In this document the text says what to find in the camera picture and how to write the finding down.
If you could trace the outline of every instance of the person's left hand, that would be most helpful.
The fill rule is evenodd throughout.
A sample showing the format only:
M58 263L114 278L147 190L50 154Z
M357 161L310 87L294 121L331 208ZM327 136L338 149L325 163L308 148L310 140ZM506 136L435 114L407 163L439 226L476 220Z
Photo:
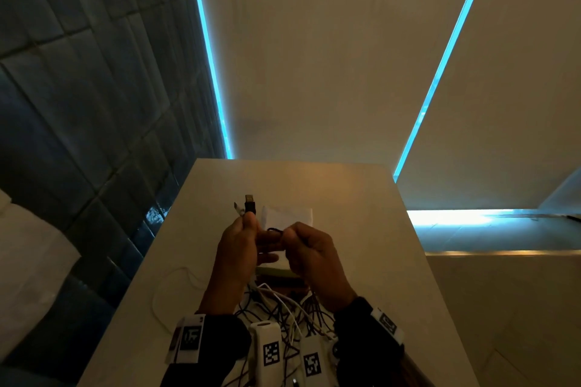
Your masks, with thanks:
M280 234L263 230L254 213L238 217L222 234L212 276L198 312L234 313L256 266L278 260L272 251L282 251Z

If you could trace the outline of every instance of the gray tiled wall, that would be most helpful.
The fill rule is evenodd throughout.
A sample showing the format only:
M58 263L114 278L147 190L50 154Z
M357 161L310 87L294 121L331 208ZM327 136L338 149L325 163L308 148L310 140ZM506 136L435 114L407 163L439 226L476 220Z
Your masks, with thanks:
M195 159L224 155L196 0L0 0L0 188L82 255L0 377L75 383Z

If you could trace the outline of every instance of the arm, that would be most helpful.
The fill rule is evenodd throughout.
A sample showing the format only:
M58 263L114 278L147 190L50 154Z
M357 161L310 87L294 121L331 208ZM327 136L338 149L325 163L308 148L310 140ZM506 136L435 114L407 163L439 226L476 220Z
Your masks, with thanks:
M170 364L162 387L222 385L236 360L248 354L251 336L232 313L257 265L278 260L277 233L263 231L253 213L238 217L218 244L210 282L199 314L206 314L197 364Z
M327 234L297 222L282 235L292 271L300 275L323 306L335 315L339 338L337 378L350 386L427 386L421 372L404 357L403 346L371 317L371 305L358 297Z

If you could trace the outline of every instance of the blue led light strip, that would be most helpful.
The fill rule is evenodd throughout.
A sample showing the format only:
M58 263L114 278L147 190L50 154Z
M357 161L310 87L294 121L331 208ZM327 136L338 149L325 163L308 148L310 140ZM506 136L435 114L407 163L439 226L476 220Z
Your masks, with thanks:
M440 82L440 78L441 78L442 74L444 73L444 69L446 69L446 64L448 63L448 59L450 58L450 54L452 53L452 50L454 49L454 45L456 44L456 40L458 40L458 36L460 35L460 31L462 30L462 27L464 25L464 21L466 20L466 16L468 15L468 12L470 11L470 7L472 6L472 2L474 2L474 0L466 0L464 2L464 6L462 7L462 10L460 11L460 16L458 16L458 20L456 20L456 25L454 26L454 29L452 30L452 35L450 36L450 39L448 40L448 45L446 45L446 49L444 50L444 55L441 56L440 64L438 65L438 69L436 70L436 75L434 75L434 78L432 80L432 84L430 85L430 89L428 90L428 94L426 95L426 99L424 100L424 103L422 104L422 108L419 110L419 115L418 115L418 118L415 120L414 128L411 129L410 137L407 139L407 142L405 143L405 147L403 149L402 156L400 157L400 160L397 163L396 171L394 171L394 173L393 173L394 182L397 182L397 179L399 178L399 175L402 172L403 165L405 164L405 160L407 159L407 156L410 153L411 146L414 143L416 135L418 134L419 127L422 125L422 121L424 120L424 117L426 116L426 112L428 112L428 106L430 105L430 102L432 101L432 97L434 96L434 92L436 91L436 88L438 87L438 83Z
M204 42L206 43L206 53L210 64L210 73L212 75L212 84L214 85L216 104L218 105L218 117L220 118L220 126L222 127L222 138L224 138L226 157L228 159L234 159L232 151L230 150L230 140L228 139L228 130L226 129L226 118L224 117L224 109L222 108L222 99L220 98L218 78L216 77L216 69L214 67L214 56L212 55L212 46L210 45L210 36L208 35L208 26L206 24L206 16L204 15L204 5L202 4L202 0L198 0L198 10L202 21L202 32L204 34Z

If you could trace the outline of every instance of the white table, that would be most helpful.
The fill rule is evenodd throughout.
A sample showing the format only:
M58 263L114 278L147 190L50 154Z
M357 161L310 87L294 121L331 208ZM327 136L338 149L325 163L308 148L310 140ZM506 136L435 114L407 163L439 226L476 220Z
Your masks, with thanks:
M314 226L333 237L353 288L405 331L405 348L436 386L478 382L389 172L372 164L196 161L79 387L159 386L170 342L155 320L175 324L198 307L187 266L207 281L215 247L253 194L262 205L312 207Z

